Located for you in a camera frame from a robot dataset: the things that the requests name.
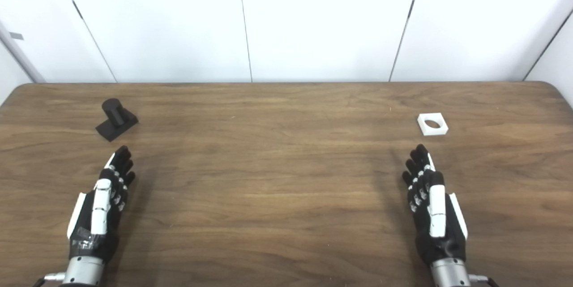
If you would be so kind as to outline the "black white robot left hand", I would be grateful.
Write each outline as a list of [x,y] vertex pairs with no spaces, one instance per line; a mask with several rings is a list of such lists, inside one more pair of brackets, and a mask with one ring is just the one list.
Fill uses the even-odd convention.
[[80,193],[70,218],[69,259],[95,257],[108,263],[119,246],[119,224],[136,178],[127,146],[112,153],[93,189]]

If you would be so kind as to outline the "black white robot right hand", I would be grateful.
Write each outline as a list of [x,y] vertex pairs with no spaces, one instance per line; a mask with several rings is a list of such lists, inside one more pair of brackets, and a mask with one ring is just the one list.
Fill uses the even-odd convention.
[[467,226],[454,193],[447,193],[443,174],[428,149],[419,144],[410,152],[402,179],[417,231],[414,244],[430,266],[446,258],[466,261]]

